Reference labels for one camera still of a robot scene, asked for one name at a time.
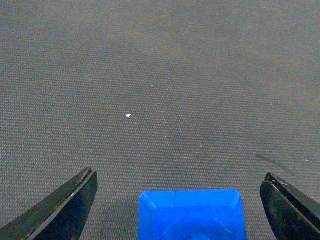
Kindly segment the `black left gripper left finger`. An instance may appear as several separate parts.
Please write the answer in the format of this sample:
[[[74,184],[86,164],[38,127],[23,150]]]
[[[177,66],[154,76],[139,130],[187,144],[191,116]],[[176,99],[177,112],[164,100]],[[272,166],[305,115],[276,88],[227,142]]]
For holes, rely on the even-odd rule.
[[[78,240],[97,192],[97,172],[86,167],[0,229],[2,240]]]

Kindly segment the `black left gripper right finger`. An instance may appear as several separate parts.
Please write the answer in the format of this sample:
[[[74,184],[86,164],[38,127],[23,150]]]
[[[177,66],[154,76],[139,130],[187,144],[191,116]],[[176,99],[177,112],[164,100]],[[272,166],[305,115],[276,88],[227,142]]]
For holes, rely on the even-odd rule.
[[[268,172],[259,189],[266,218],[278,240],[318,240],[320,204]]]

